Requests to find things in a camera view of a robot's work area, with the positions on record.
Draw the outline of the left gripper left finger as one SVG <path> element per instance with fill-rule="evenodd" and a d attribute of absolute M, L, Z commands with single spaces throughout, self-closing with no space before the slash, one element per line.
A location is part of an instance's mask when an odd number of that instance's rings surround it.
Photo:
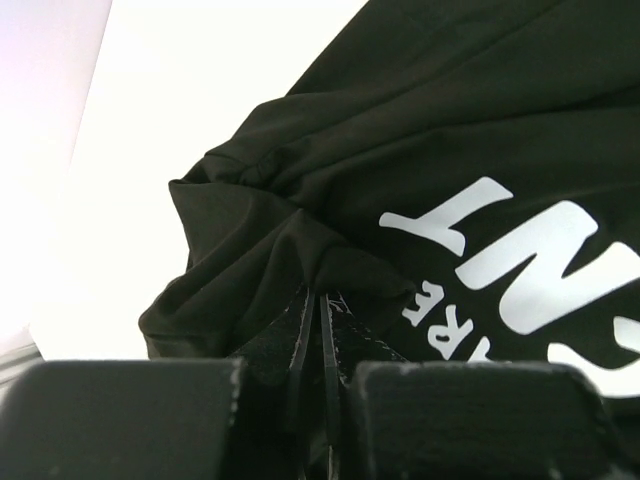
<path fill-rule="evenodd" d="M 223 359 L 50 361 L 1 406 L 5 479 L 300 479 L 307 289 Z"/>

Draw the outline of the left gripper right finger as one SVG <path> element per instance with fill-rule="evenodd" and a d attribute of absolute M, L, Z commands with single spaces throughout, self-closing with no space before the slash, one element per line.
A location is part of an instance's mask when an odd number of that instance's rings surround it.
<path fill-rule="evenodd" d="M 536 362 L 411 363 L 318 303 L 331 479 L 635 479 L 592 383 Z"/>

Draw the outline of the black printed t-shirt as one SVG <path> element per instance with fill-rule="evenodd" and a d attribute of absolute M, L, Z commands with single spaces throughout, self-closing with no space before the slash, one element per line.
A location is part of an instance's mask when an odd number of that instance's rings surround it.
<path fill-rule="evenodd" d="M 153 357 L 225 356 L 303 288 L 412 361 L 548 361 L 639 412 L 639 5 L 370 1 L 169 185 Z"/>

